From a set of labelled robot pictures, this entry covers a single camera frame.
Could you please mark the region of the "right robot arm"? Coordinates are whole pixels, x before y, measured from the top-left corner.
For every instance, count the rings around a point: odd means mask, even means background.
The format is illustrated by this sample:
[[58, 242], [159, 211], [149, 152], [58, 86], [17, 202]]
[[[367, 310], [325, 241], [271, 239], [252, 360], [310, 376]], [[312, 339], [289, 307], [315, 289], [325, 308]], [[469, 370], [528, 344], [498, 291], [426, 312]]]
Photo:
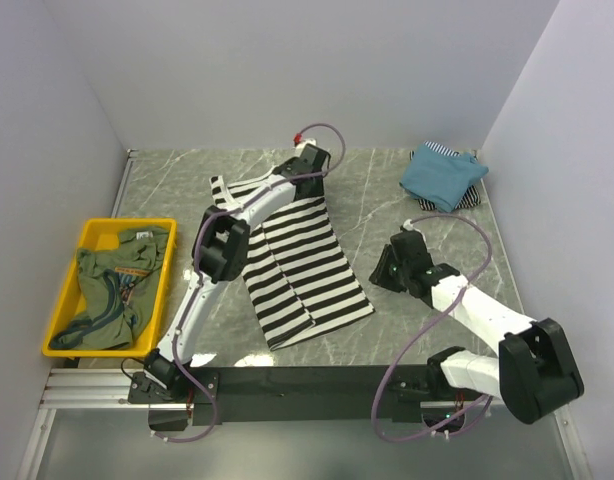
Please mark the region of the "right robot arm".
[[502, 400], [524, 424], [584, 394], [583, 379], [558, 322], [514, 311], [472, 285], [456, 268], [434, 263], [421, 232], [403, 230], [393, 235], [370, 281], [447, 313], [494, 353], [483, 356], [450, 347], [428, 359], [422, 379], [394, 380], [391, 389], [423, 401], [471, 390]]

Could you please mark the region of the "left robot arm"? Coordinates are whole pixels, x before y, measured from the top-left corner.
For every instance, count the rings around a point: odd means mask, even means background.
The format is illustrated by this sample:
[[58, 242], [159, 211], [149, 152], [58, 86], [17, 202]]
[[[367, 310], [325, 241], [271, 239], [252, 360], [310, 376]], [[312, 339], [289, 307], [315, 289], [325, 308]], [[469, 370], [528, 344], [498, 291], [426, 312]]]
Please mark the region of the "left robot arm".
[[214, 304], [246, 264], [252, 230], [322, 185], [330, 153], [310, 143], [296, 152], [274, 167], [248, 196], [205, 211], [193, 246], [186, 293], [166, 334], [144, 359], [151, 389], [163, 401], [176, 401], [186, 392], [191, 374], [185, 365], [194, 355], [194, 344]]

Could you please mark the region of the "teal ribbed tank top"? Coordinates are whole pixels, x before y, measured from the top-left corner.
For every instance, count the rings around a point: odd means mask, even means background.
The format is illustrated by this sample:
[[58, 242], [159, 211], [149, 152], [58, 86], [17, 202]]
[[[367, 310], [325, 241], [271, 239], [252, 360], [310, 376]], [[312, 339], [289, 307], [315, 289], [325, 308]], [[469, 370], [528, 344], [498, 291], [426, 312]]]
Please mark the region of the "teal ribbed tank top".
[[475, 154], [459, 152], [445, 156], [423, 144], [410, 152], [410, 161], [399, 185], [412, 198], [433, 202], [438, 212], [452, 213], [467, 189], [489, 173]]

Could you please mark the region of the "black white striped garment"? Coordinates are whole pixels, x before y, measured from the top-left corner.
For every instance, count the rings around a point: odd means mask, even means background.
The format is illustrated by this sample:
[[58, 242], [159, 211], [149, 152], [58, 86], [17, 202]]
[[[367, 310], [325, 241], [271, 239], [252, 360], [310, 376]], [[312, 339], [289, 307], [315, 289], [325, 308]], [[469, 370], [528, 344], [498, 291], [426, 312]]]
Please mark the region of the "black white striped garment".
[[252, 229], [242, 278], [270, 350], [375, 312], [340, 246], [322, 193], [292, 202]]

